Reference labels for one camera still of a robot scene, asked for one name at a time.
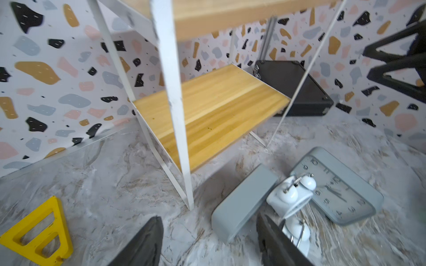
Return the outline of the grey rectangular alarm clock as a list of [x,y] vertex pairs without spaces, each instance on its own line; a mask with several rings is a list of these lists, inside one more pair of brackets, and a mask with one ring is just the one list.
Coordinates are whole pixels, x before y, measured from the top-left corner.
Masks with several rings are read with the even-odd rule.
[[232,242],[277,182],[277,175],[258,165],[212,213],[211,226],[218,239],[225,244]]
[[313,202],[333,223],[348,226],[381,211],[384,196],[322,147],[315,147],[294,166],[291,175],[313,174]]

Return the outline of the wooden two-tier shelf white frame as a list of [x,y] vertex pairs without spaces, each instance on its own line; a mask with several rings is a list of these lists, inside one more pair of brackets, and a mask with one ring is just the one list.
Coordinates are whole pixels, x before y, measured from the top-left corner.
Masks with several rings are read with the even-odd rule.
[[100,9],[94,19],[155,158],[188,209],[194,208],[191,174],[295,98],[228,64],[183,82],[178,42],[254,20],[325,5],[325,1],[105,1],[159,51],[164,90],[137,100]]

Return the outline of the white twin-bell alarm clock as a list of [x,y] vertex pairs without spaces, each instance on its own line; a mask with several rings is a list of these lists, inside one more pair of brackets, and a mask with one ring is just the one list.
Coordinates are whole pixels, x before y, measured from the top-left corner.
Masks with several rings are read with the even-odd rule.
[[290,217],[286,220],[282,232],[305,257],[308,256],[311,231],[304,219]]
[[293,175],[278,184],[266,201],[280,218],[288,219],[311,201],[316,186],[314,174]]

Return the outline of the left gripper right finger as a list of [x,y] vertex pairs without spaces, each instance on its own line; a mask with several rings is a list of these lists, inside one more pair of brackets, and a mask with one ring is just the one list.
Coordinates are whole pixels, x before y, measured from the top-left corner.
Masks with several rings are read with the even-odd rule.
[[268,215],[258,214],[256,230],[263,266],[313,266],[282,232],[286,220],[277,225]]

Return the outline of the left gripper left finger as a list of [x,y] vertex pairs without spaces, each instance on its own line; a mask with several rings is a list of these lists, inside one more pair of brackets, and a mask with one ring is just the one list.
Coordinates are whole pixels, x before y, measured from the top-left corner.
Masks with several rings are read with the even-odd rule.
[[162,218],[154,216],[109,263],[109,266],[158,266],[163,245]]

